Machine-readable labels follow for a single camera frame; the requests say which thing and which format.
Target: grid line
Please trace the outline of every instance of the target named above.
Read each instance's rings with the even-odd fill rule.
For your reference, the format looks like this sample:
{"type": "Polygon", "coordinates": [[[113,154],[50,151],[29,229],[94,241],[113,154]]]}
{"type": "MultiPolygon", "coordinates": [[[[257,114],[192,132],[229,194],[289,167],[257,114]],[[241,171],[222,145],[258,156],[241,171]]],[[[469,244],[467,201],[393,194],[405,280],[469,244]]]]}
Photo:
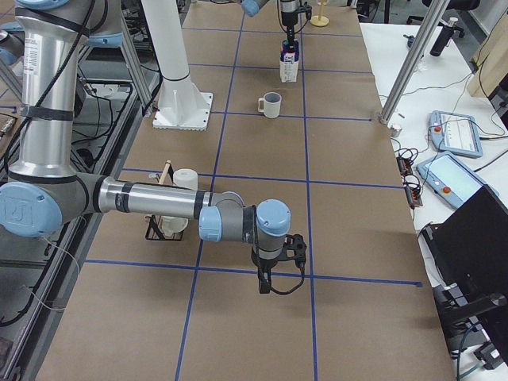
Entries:
{"type": "MultiPolygon", "coordinates": [[[[245,20],[245,13],[242,14],[240,31],[238,33],[237,50],[235,52],[235,59],[234,59],[234,62],[233,62],[233,69],[231,71],[231,79],[229,80],[228,97],[227,97],[226,103],[225,103],[225,111],[226,112],[228,111],[229,100],[231,99],[231,90],[233,88],[233,79],[234,79],[234,75],[235,75],[235,65],[237,64],[238,52],[240,51],[241,30],[242,30],[242,28],[244,26],[244,20],[245,20]]],[[[217,155],[215,156],[214,173],[212,174],[212,183],[210,185],[210,192],[214,191],[215,176],[217,174],[217,167],[218,167],[218,163],[219,163],[220,156],[221,156],[221,146],[222,146],[222,140],[224,138],[224,130],[225,130],[225,123],[227,121],[227,117],[228,117],[228,115],[225,114],[224,115],[224,119],[222,120],[221,135],[220,135],[219,142],[218,142],[217,155]]],[[[181,342],[181,345],[180,345],[179,358],[178,358],[178,363],[177,363],[177,367],[176,367],[176,371],[175,371],[175,381],[179,381],[180,372],[181,372],[181,369],[182,369],[183,356],[185,354],[185,344],[186,344],[186,341],[187,341],[187,332],[188,332],[189,324],[190,324],[190,321],[191,321],[190,320],[191,319],[190,315],[191,315],[191,311],[192,311],[192,306],[194,304],[194,293],[195,293],[195,290],[196,290],[196,284],[198,282],[198,273],[199,273],[199,270],[200,270],[201,257],[202,257],[202,249],[203,249],[203,240],[201,240],[200,243],[199,243],[198,257],[196,258],[196,268],[194,270],[194,277],[192,279],[192,286],[191,286],[191,289],[190,289],[189,303],[187,305],[187,314],[186,314],[184,328],[183,328],[183,333],[182,333],[182,342],[181,342]]]]}
{"type": "Polygon", "coordinates": [[[300,60],[302,61],[302,97],[303,97],[303,132],[305,142],[305,172],[306,172],[306,196],[307,196],[307,226],[309,230],[309,271],[310,271],[310,323],[312,329],[312,356],[314,381],[319,380],[318,372],[318,330],[316,326],[316,294],[314,290],[314,248],[312,241],[312,208],[310,199],[310,165],[309,165],[309,143],[307,135],[307,106],[306,106],[306,88],[305,88],[305,58],[303,51],[303,28],[300,31],[300,60]]]}
{"type": "MultiPolygon", "coordinates": [[[[212,111],[212,114],[225,114],[225,115],[245,115],[248,117],[262,117],[261,113],[242,113],[239,111],[212,111]]],[[[318,116],[303,116],[303,115],[279,115],[277,118],[292,117],[295,119],[318,119],[326,121],[372,121],[370,117],[318,117],[318,116]]]]}
{"type": "MultiPolygon", "coordinates": [[[[204,31],[204,32],[240,32],[240,30],[237,29],[220,29],[220,28],[190,28],[190,27],[182,27],[184,30],[198,30],[198,31],[204,31]]],[[[265,33],[265,34],[285,34],[285,32],[273,32],[273,31],[267,31],[267,30],[243,30],[243,33],[265,33]]],[[[347,34],[347,33],[312,33],[312,32],[303,32],[300,33],[307,35],[307,36],[332,36],[332,37],[363,37],[361,34],[347,34]]]]}
{"type": "MultiPolygon", "coordinates": [[[[122,168],[122,171],[127,172],[145,172],[145,173],[160,173],[160,169],[143,169],[143,168],[122,168]]],[[[367,187],[367,188],[385,188],[385,189],[404,189],[402,185],[384,185],[384,184],[369,184],[369,183],[348,183],[341,181],[326,181],[326,180],[307,180],[307,179],[285,179],[277,177],[259,177],[259,176],[246,176],[246,175],[221,175],[210,173],[198,173],[202,177],[212,177],[219,179],[243,179],[243,180],[260,180],[260,181],[276,181],[283,183],[302,183],[302,184],[322,184],[334,185],[344,187],[367,187]]]]}
{"type": "MultiPolygon", "coordinates": [[[[109,264],[113,266],[130,266],[130,267],[152,267],[152,268],[166,268],[171,270],[184,270],[184,271],[207,271],[207,272],[220,272],[229,274],[247,274],[257,275],[256,270],[245,270],[241,268],[225,268],[225,267],[207,267],[207,266],[190,266],[184,264],[154,264],[150,262],[131,262],[127,260],[100,260],[100,259],[87,259],[88,264],[109,264]]],[[[273,275],[281,276],[283,278],[300,278],[300,274],[290,272],[273,271],[273,275]]],[[[361,278],[356,276],[340,276],[340,275],[319,275],[307,274],[306,279],[321,279],[335,282],[359,282],[359,283],[383,283],[383,284],[398,284],[403,286],[423,287],[423,282],[414,280],[403,279],[381,279],[381,278],[361,278]]]]}
{"type": "MultiPolygon", "coordinates": [[[[206,66],[206,67],[230,67],[233,68],[232,65],[225,65],[223,63],[189,63],[189,66],[206,66]]],[[[248,65],[237,65],[235,66],[237,69],[255,69],[255,70],[279,70],[278,67],[265,67],[265,66],[248,66],[248,65]]],[[[337,70],[337,69],[298,69],[299,71],[316,71],[316,72],[324,72],[324,73],[345,73],[345,74],[371,74],[372,71],[356,71],[356,70],[337,70]]]]}

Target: white mug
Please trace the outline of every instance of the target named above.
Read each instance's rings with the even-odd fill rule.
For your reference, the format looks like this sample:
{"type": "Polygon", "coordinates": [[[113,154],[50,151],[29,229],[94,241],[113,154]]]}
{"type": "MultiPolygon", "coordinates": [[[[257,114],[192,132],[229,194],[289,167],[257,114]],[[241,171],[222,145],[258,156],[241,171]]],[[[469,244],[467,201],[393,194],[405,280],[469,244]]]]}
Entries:
{"type": "Polygon", "coordinates": [[[266,93],[262,98],[258,99],[257,110],[263,113],[265,117],[273,119],[280,114],[280,103],[282,100],[283,97],[279,93],[273,91],[266,93]]]}
{"type": "Polygon", "coordinates": [[[188,224],[189,220],[186,218],[162,216],[161,228],[164,235],[170,236],[182,232],[188,224]]]}

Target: white table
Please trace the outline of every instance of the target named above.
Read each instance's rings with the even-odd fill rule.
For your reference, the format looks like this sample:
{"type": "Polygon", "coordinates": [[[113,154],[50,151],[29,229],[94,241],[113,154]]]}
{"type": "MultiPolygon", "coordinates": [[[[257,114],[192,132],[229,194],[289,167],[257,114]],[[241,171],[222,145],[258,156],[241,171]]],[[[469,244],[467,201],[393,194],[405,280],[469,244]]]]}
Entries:
{"type": "MultiPolygon", "coordinates": [[[[415,35],[418,32],[417,25],[380,25],[360,24],[367,45],[372,71],[375,75],[375,83],[381,95],[389,95],[394,81],[400,71],[400,67],[408,52],[407,39],[403,36],[415,35]]],[[[406,93],[420,87],[444,87],[450,83],[460,81],[471,73],[467,63],[459,52],[459,49],[452,42],[439,57],[429,54],[433,42],[436,40],[440,29],[437,29],[427,49],[424,58],[420,61],[418,69],[413,74],[406,93]]],[[[420,90],[414,94],[403,96],[398,104],[394,116],[389,125],[397,123],[402,126],[402,132],[397,140],[403,148],[418,148],[422,151],[427,147],[426,134],[428,131],[429,115],[433,110],[452,111],[457,100],[463,93],[466,81],[450,86],[446,89],[420,90]]],[[[463,93],[458,102],[455,112],[468,114],[475,117],[478,125],[489,133],[500,133],[498,127],[491,121],[494,108],[486,98],[473,98],[467,91],[463,93]]],[[[493,120],[502,126],[498,115],[493,120]]],[[[500,152],[508,148],[508,139],[482,141],[483,157],[468,159],[460,157],[471,169],[482,167],[484,164],[495,158],[500,152]]],[[[436,149],[430,145],[429,149],[421,153],[416,164],[436,155],[436,149]]],[[[491,166],[479,172],[479,175],[486,180],[494,189],[499,192],[499,197],[508,205],[508,154],[497,160],[491,166]]],[[[414,227],[419,231],[429,222],[443,222],[452,213],[453,209],[447,203],[434,194],[425,185],[422,195],[423,207],[417,208],[414,215],[414,227]]],[[[435,269],[432,256],[425,243],[420,242],[422,255],[425,259],[427,273],[433,286],[439,284],[439,276],[435,269]]],[[[476,358],[472,354],[475,348],[469,348],[460,361],[460,371],[464,372],[475,364],[476,358]]],[[[508,379],[508,367],[503,364],[494,371],[480,369],[467,377],[471,381],[499,381],[508,379]]]]}

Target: black monitor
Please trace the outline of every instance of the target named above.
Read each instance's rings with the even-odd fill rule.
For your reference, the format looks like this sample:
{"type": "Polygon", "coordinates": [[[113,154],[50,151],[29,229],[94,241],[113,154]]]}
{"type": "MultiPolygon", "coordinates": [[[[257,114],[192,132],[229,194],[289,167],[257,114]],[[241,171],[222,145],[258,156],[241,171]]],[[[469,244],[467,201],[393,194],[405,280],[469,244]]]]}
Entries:
{"type": "MultiPolygon", "coordinates": [[[[499,293],[508,297],[508,209],[489,186],[481,187],[433,231],[437,267],[457,283],[468,302],[499,293]]],[[[508,306],[478,315],[508,363],[508,306]]]]}

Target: blue joint cap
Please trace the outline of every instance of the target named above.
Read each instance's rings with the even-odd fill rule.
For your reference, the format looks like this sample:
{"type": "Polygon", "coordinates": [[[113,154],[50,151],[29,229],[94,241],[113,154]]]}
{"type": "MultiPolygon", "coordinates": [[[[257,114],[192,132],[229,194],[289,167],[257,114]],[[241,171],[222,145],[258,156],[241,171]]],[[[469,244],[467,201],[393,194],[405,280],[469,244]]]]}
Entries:
{"type": "Polygon", "coordinates": [[[23,27],[17,21],[6,22],[5,24],[0,25],[0,29],[5,30],[6,32],[23,32],[23,27]]]}
{"type": "Polygon", "coordinates": [[[15,2],[31,10],[54,10],[64,6],[69,0],[15,0],[15,2]]]}
{"type": "Polygon", "coordinates": [[[118,48],[124,40],[123,33],[90,36],[86,45],[92,48],[118,48]]]}
{"type": "Polygon", "coordinates": [[[287,205],[279,200],[266,200],[257,207],[257,226],[272,237],[283,237],[289,233],[291,212],[287,205]]]}
{"type": "Polygon", "coordinates": [[[0,225],[18,236],[42,237],[62,225],[62,212],[39,187],[7,183],[0,187],[0,225]]]}
{"type": "Polygon", "coordinates": [[[249,17],[254,17],[260,12],[260,6],[254,0],[244,0],[241,2],[241,7],[249,17]]]}
{"type": "Polygon", "coordinates": [[[222,238],[222,218],[216,206],[204,206],[199,213],[199,237],[218,242],[222,238]]]}
{"type": "Polygon", "coordinates": [[[13,53],[0,48],[0,60],[2,60],[5,65],[10,66],[17,61],[17,57],[13,53]]]}

